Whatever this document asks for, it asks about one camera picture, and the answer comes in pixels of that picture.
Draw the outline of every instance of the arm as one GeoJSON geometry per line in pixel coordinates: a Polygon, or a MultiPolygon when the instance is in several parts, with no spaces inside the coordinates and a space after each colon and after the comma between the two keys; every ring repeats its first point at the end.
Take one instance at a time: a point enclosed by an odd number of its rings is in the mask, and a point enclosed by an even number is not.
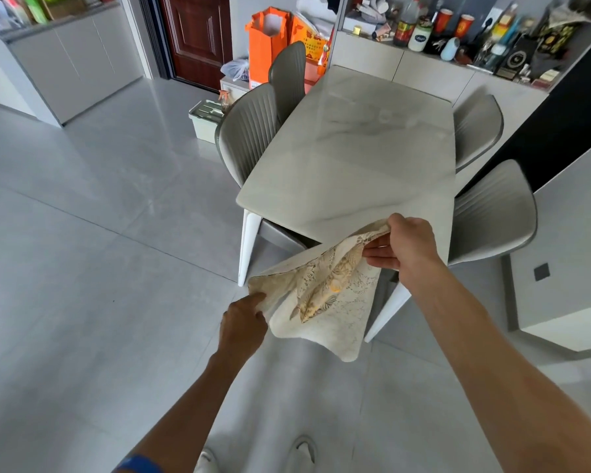
{"type": "Polygon", "coordinates": [[[147,457],[163,473],[195,468],[230,385],[265,338],[267,323],[256,312],[263,298],[265,294],[256,293],[230,304],[221,320],[219,347],[206,370],[128,457],[147,457]]]}
{"type": "Polygon", "coordinates": [[[591,472],[591,419],[516,351],[439,258],[423,219],[392,214],[363,251],[399,270],[505,473],[591,472]]]}

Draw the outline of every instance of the forearm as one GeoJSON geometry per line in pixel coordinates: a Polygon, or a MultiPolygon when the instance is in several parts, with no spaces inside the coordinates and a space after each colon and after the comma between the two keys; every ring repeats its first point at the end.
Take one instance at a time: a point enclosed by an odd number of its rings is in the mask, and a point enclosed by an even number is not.
{"type": "Polygon", "coordinates": [[[591,420],[508,343],[447,267],[402,280],[504,471],[591,471],[591,420]]]}
{"type": "Polygon", "coordinates": [[[156,463],[163,473],[187,473],[197,463],[214,419],[240,366],[221,353],[133,449],[156,463]]]}

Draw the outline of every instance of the chair backrest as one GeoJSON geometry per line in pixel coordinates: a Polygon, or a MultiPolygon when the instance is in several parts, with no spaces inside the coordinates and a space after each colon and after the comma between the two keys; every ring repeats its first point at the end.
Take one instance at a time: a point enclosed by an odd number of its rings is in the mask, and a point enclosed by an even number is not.
{"type": "Polygon", "coordinates": [[[215,130],[215,144],[239,186],[243,186],[279,128],[276,95],[269,83],[244,94],[221,119],[215,130]]]}
{"type": "Polygon", "coordinates": [[[495,96],[487,94],[458,119],[455,116],[456,170],[479,158],[504,133],[504,115],[495,96]]]}
{"type": "Polygon", "coordinates": [[[536,202],[517,161],[499,164],[455,200],[449,264],[504,255],[536,234],[536,202]]]}
{"type": "Polygon", "coordinates": [[[276,56],[269,68],[269,83],[276,90],[278,119],[281,123],[304,97],[304,68],[306,66],[306,48],[304,43],[296,41],[276,56]]]}

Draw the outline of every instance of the person's left hand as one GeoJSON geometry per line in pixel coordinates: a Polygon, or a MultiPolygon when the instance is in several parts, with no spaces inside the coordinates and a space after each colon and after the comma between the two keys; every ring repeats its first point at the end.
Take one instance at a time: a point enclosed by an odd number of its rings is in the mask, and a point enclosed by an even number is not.
{"type": "Polygon", "coordinates": [[[217,356],[240,370],[258,350],[267,333],[267,322],[256,306],[265,298],[262,292],[232,302],[221,319],[217,356]]]}

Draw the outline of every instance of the red wooden door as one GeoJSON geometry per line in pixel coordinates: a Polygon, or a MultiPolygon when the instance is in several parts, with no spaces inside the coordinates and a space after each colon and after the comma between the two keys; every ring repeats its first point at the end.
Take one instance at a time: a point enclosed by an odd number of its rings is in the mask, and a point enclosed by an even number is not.
{"type": "Polygon", "coordinates": [[[175,74],[219,89],[221,65],[232,60],[229,0],[160,0],[175,74]]]}

